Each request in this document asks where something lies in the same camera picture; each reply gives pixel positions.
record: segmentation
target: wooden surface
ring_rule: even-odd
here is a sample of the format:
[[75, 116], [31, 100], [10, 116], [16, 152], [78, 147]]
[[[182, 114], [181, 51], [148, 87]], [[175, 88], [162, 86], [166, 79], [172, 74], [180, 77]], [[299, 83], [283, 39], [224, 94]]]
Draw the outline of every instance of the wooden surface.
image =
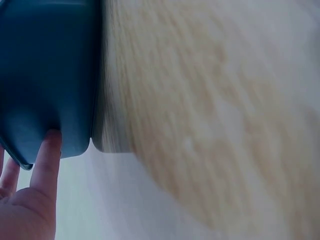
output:
[[226, 238], [319, 239], [318, 2], [104, 4], [95, 146]]

